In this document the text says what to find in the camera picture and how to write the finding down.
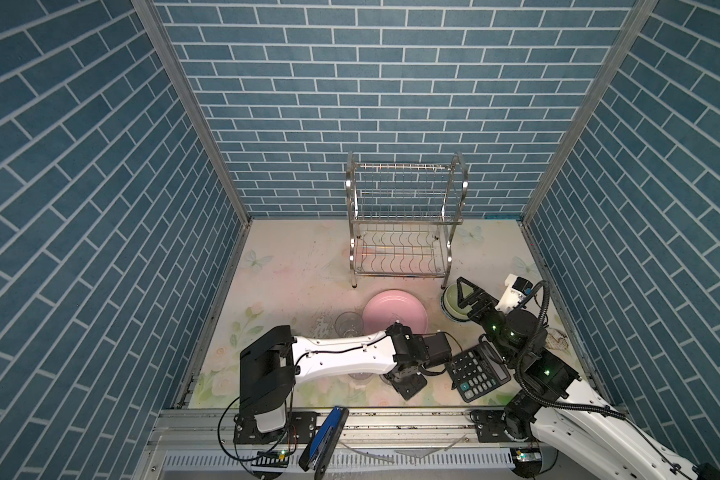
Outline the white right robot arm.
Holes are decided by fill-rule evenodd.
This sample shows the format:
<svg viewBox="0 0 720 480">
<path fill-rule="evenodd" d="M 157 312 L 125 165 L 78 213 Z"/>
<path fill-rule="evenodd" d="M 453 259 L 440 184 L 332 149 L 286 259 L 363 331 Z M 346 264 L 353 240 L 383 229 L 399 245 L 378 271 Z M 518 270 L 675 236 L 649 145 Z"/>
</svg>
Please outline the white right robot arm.
<svg viewBox="0 0 720 480">
<path fill-rule="evenodd" d="M 504 409 L 510 437 L 538 440 L 600 479 L 720 479 L 714 465 L 695 464 L 641 430 L 547 348 L 546 281 L 511 275 L 505 286 L 495 298 L 456 281 L 459 309 L 483 329 L 520 387 Z"/>
</svg>

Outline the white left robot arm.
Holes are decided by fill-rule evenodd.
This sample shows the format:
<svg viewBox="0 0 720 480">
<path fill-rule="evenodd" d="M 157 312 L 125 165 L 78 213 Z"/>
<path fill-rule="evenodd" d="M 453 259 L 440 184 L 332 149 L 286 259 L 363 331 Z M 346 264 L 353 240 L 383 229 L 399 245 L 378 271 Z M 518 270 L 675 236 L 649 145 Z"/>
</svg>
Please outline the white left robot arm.
<svg viewBox="0 0 720 480">
<path fill-rule="evenodd" d="M 427 385 L 434 367 L 451 359 L 445 333 L 415 334 L 401 323 L 338 339 L 296 336 L 290 326 L 276 326 L 240 353 L 239 414 L 253 419 L 262 434 L 279 432 L 295 386 L 350 374 L 380 375 L 409 400 Z"/>
</svg>

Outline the pink plastic plate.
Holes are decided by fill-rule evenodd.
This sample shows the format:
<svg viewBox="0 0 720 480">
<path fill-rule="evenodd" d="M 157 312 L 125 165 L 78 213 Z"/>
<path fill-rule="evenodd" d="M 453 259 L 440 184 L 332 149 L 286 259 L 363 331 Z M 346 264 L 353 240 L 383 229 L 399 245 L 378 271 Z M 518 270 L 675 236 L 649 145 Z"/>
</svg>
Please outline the pink plastic plate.
<svg viewBox="0 0 720 480">
<path fill-rule="evenodd" d="M 366 334 L 386 330 L 396 322 L 409 327 L 414 334 L 425 334 L 429 330 L 424 304 L 402 290 L 378 293 L 365 305 L 361 317 Z"/>
</svg>

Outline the clear glass cup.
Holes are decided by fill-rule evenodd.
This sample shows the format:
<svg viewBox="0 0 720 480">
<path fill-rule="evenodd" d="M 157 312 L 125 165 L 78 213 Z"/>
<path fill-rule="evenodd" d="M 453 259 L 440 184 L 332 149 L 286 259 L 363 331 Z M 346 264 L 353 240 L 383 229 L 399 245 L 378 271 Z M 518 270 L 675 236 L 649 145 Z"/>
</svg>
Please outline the clear glass cup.
<svg viewBox="0 0 720 480">
<path fill-rule="evenodd" d="M 354 381 L 362 382 L 369 380 L 371 377 L 373 377 L 372 373 L 353 373 L 349 374 L 349 377 L 353 379 Z"/>
<path fill-rule="evenodd" d="M 362 316 L 353 311 L 343 312 L 335 319 L 334 330 L 339 338 L 362 336 L 364 334 Z"/>
</svg>

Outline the light green bowl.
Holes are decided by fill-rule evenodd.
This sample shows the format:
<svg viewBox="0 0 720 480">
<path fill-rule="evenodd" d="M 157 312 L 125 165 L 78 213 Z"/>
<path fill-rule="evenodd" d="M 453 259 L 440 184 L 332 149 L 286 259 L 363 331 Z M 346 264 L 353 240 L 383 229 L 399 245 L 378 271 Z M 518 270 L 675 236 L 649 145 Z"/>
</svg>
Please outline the light green bowl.
<svg viewBox="0 0 720 480">
<path fill-rule="evenodd" d="M 446 288 L 441 298 L 441 302 L 443 299 L 445 299 L 451 306 L 455 307 L 457 301 L 457 284 L 452 284 Z"/>
</svg>

